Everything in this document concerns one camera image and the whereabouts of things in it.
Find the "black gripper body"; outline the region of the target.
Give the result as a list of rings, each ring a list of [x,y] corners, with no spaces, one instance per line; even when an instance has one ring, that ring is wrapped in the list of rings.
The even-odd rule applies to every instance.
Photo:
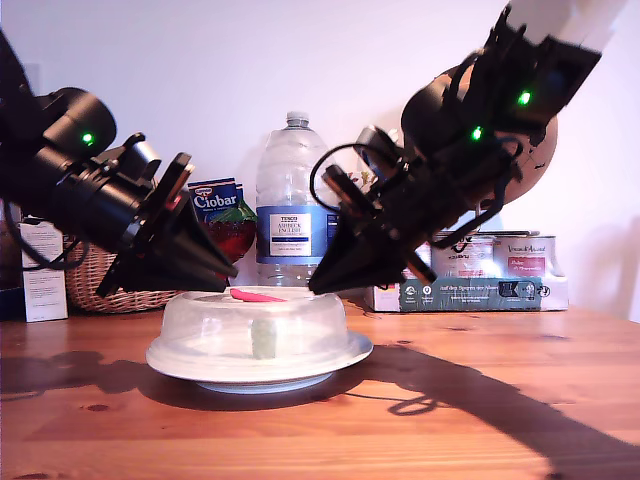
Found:
[[[118,254],[132,253],[139,257],[150,254],[168,257],[171,254],[166,243],[166,224],[169,218],[166,204],[175,197],[189,197],[189,192],[184,189],[184,186],[193,170],[190,159],[191,156],[186,153],[176,155],[157,186],[152,188],[145,197],[140,209],[126,228],[120,240]],[[119,289],[123,288],[117,285],[116,256],[99,284],[96,294],[109,296]]]
[[[338,228],[340,223],[346,225],[356,236],[366,238],[375,252],[401,255],[406,262],[404,270],[423,283],[436,280],[435,271],[416,254],[416,248],[427,240],[426,228],[406,204],[374,203],[336,165],[327,168],[322,179],[341,199]]]

